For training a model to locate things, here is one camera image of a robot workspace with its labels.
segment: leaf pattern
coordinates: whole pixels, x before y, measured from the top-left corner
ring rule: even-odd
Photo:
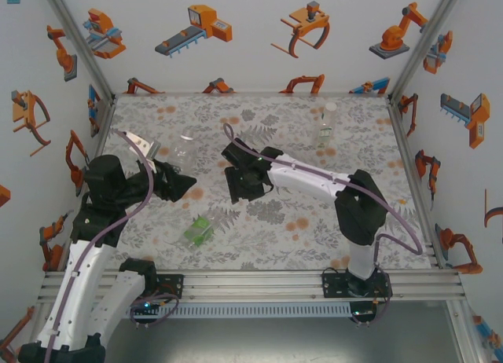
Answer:
[[[331,155],[314,148],[314,118],[327,101],[338,104]],[[119,130],[154,138],[170,148],[184,127],[193,129],[197,183],[177,203],[154,196],[126,224],[108,268],[117,269],[128,257],[150,255],[159,270],[311,270],[324,269],[349,254],[333,204],[281,187],[261,199],[231,204],[222,172],[227,164],[220,154],[229,144],[221,130],[225,120],[258,151],[269,145],[328,171],[368,171],[386,201],[422,236],[393,128],[385,123],[388,117],[383,98],[119,97],[112,118]],[[136,156],[120,137],[108,134],[105,153],[120,158],[127,177],[138,172]],[[158,154],[156,159],[167,161],[167,156]],[[191,193],[195,188],[202,190],[201,198]],[[194,250],[183,232],[199,215],[211,215],[216,228],[212,238]],[[382,231],[411,242],[389,214]],[[417,257],[388,240],[383,240],[378,259],[385,269],[430,267],[427,256]]]

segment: table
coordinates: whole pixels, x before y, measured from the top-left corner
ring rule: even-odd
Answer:
[[[316,151],[314,126],[326,102],[336,102],[336,129],[330,148]],[[220,152],[229,141],[222,123],[229,122],[250,146],[267,145],[306,163],[347,174],[368,171],[386,201],[420,236],[416,208],[389,118],[380,97],[297,97],[296,95],[152,95],[122,96],[112,125],[162,145],[157,159],[165,161],[184,127],[197,134],[197,183],[177,203],[153,197],[124,228],[116,254],[108,264],[116,269],[127,257],[153,259],[162,270],[319,270],[349,262],[349,247],[339,231],[335,208],[283,188],[253,202],[232,205]],[[127,176],[136,173],[135,157],[120,137],[109,134],[104,153],[120,158]],[[217,214],[214,237],[189,250],[183,231],[205,211]],[[390,215],[385,229],[413,242]],[[379,261],[385,269],[423,269],[426,255],[415,256],[383,241]]]

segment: green object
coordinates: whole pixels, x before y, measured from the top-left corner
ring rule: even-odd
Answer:
[[[203,216],[196,221],[183,233],[194,245],[199,247],[204,241],[213,236],[213,227],[211,222]]]

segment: gray floor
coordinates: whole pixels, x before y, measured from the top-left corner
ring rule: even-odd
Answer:
[[[122,321],[107,363],[454,363],[440,306],[392,303],[370,329],[348,319],[170,320],[150,330]]]

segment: purple cable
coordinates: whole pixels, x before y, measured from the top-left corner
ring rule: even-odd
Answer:
[[[170,299],[176,300],[176,304],[164,316],[158,318],[157,320],[155,320],[153,322],[150,322],[150,323],[146,324],[145,327],[146,328],[150,328],[151,326],[160,324],[161,322],[163,322],[164,320],[166,320],[169,316],[171,316],[176,311],[176,309],[178,308],[178,305],[180,304],[180,299],[176,295],[173,295],[173,294],[161,294],[161,295],[154,295],[154,296],[149,296],[149,297],[146,297],[146,298],[141,298],[141,299],[134,300],[133,304],[131,305],[131,311],[129,312],[129,319],[136,324],[136,327],[138,327],[138,322],[134,319],[134,311],[136,309],[138,309],[138,308],[141,308],[141,307],[135,307],[134,304],[142,304],[142,303],[145,303],[145,302],[151,302],[153,300],[165,299],[165,298],[170,298]]]
[[[291,167],[292,166],[292,163],[290,163],[288,161],[283,161],[283,160],[278,160],[278,159],[272,159],[270,157],[261,155],[261,154],[259,154],[257,152],[252,151],[248,147],[242,145],[238,141],[236,141],[236,139],[234,138],[234,130],[233,130],[232,126],[230,126],[228,123],[224,123],[223,124],[223,131],[226,134],[226,136],[229,138],[229,140],[234,143],[234,145],[236,145],[239,149],[242,149],[246,153],[249,153],[250,155],[253,155],[255,157],[259,157],[259,158],[261,158],[263,160],[270,161],[271,163],[277,163],[277,164],[280,164],[280,165],[285,165],[287,167]],[[373,192],[369,191],[368,189],[362,188],[361,186],[358,186],[356,184],[352,184],[351,182],[344,181],[344,180],[341,180],[341,179],[338,179],[338,178],[333,178],[330,174],[326,174],[324,172],[321,172],[319,170],[315,170],[313,168],[309,168],[309,167],[305,167],[305,166],[302,166],[302,165],[298,165],[297,163],[296,163],[296,169],[299,169],[301,171],[305,171],[307,173],[316,174],[317,176],[320,176],[322,178],[326,178],[326,179],[328,179],[330,181],[333,181],[335,183],[338,183],[338,184],[350,187],[352,189],[358,190],[361,193],[366,194],[367,196],[369,196],[373,200],[375,200],[379,205],[381,205],[382,207],[384,207],[387,211],[389,211],[390,214],[392,214],[400,222],[400,224],[403,226],[403,228],[405,228],[405,230],[410,235],[410,237],[412,237],[412,240],[414,241],[414,243],[416,245],[416,249],[414,249],[413,247],[410,247],[409,245],[401,242],[396,237],[388,235],[387,233],[381,233],[381,234],[379,234],[376,237],[376,246],[375,246],[374,257],[373,257],[374,265],[386,277],[387,285],[388,285],[389,288],[391,288],[391,282],[390,282],[389,276],[386,275],[386,273],[380,268],[379,264],[377,263],[377,256],[379,254],[380,239],[382,239],[384,237],[388,238],[388,239],[394,241],[396,244],[400,245],[401,247],[404,247],[406,250],[411,251],[415,255],[422,255],[423,254],[423,247],[421,247],[421,243],[420,243],[419,239],[417,238],[416,233],[414,232],[413,228],[409,225],[409,223],[407,223],[407,221],[397,211],[395,211],[395,209],[393,207],[391,207],[384,200],[382,200],[381,198],[379,198],[376,194],[374,194]],[[382,318],[382,316],[386,313],[387,308],[389,307],[390,301],[391,301],[391,297],[386,299],[386,304],[384,305],[384,309],[376,316],[376,318],[374,318],[371,322],[367,323],[368,326],[374,324],[375,322],[377,322],[379,319]],[[356,320],[356,317],[354,317],[354,316],[352,316],[352,317],[353,317],[353,320],[355,322],[357,322],[358,325],[362,324],[360,321]]]
[[[103,229],[101,232],[99,232],[98,235],[96,235],[89,243],[86,245],[84,251],[80,255],[79,259],[77,260],[77,263],[75,264],[75,268],[73,271],[75,273],[79,272],[80,266],[83,264],[84,259],[86,258],[87,254],[90,252],[91,248],[101,239],[103,238],[104,235],[106,235],[108,232],[113,230],[115,227],[120,226],[121,224],[127,222],[129,219],[133,218],[138,212],[140,212],[143,207],[147,205],[147,203],[150,201],[150,198],[152,197],[153,191],[154,191],[154,177],[152,175],[152,171],[150,170],[149,162],[147,162],[147,159],[141,153],[140,149],[136,146],[135,143],[131,139],[129,139],[125,133],[122,133],[116,129],[110,129],[111,132],[116,133],[119,135],[122,139],[124,139],[128,145],[130,145],[138,157],[140,158],[141,163],[145,167],[147,171],[147,177],[149,178],[149,191],[147,192],[147,196],[141,202],[141,204],[134,209],[133,212],[130,214],[126,215],[125,217],[119,219],[117,222],[109,225],[107,228]],[[54,318],[54,324],[53,324],[53,330],[57,332],[57,328],[59,327],[61,318],[63,317],[63,312],[64,312],[64,307],[66,306],[66,303],[68,301],[68,297],[70,296],[70,291],[72,290],[73,283],[75,282],[75,277],[70,277],[68,280],[68,284],[66,286],[66,289],[64,290],[63,297],[61,298],[61,303],[60,306],[57,310],[56,317]],[[47,350],[46,350],[46,356],[44,358],[44,363],[50,363],[50,355],[52,353],[53,347],[54,347],[54,342],[56,339],[56,335],[52,334],[49,338],[49,343],[47,344]]]

